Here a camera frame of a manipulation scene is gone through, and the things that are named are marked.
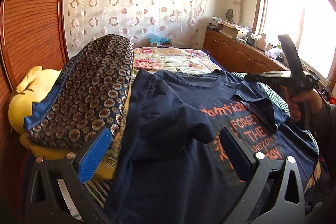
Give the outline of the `grey sleeve right forearm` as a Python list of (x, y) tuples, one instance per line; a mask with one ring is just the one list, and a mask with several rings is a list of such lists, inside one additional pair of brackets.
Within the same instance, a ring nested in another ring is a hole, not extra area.
[(320, 153), (325, 160), (329, 178), (321, 182), (323, 193), (329, 195), (335, 186), (335, 104), (324, 101), (313, 92), (311, 103), (311, 129), (315, 132)]

